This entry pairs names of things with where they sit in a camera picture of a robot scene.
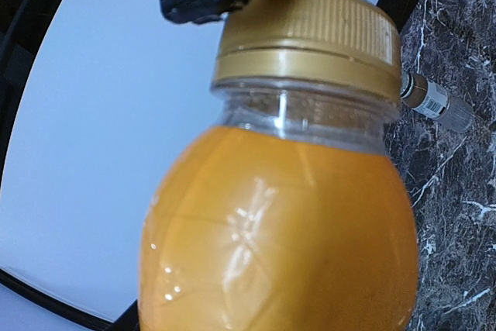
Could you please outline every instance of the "ridged cap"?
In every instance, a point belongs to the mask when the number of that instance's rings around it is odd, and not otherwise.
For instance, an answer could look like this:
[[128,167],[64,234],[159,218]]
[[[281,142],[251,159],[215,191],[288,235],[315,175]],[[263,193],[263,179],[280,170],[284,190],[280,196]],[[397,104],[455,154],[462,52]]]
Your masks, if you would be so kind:
[[364,0],[250,0],[226,22],[212,86],[256,77],[348,86],[398,103],[398,31]]

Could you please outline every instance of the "black marble countertop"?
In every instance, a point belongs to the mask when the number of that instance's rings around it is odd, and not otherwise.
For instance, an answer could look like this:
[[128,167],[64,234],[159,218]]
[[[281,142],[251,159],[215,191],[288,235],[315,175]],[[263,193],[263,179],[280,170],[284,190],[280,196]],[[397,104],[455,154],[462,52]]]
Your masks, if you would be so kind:
[[415,211],[420,275],[408,330],[496,329],[496,0],[421,0],[402,34],[407,71],[474,107],[463,135],[403,108],[387,146]]

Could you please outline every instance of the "barcode label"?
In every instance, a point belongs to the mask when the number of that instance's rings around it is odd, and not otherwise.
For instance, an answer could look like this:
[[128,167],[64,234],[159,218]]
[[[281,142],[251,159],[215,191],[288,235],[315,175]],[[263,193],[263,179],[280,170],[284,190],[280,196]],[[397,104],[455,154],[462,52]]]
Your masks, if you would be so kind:
[[415,108],[424,116],[431,119],[438,119],[443,110],[448,106],[448,92],[443,87],[427,81],[427,92],[422,104]]

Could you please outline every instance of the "plastic bottle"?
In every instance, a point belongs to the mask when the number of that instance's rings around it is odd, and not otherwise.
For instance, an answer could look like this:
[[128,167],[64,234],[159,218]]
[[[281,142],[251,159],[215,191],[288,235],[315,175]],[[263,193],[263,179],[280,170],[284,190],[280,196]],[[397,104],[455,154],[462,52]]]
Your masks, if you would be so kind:
[[439,84],[414,73],[403,73],[401,99],[409,108],[457,133],[474,124],[474,110]]
[[251,0],[224,29],[220,123],[177,160],[143,231],[142,331],[400,330],[418,264],[384,149],[399,35],[362,0]]

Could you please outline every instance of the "orange juice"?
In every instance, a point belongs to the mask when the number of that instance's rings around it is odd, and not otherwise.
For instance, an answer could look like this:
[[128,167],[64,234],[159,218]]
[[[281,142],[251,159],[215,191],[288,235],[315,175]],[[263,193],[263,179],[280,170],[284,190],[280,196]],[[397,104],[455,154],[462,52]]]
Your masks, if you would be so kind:
[[410,203],[386,156],[215,127],[146,218],[142,331],[404,329]]

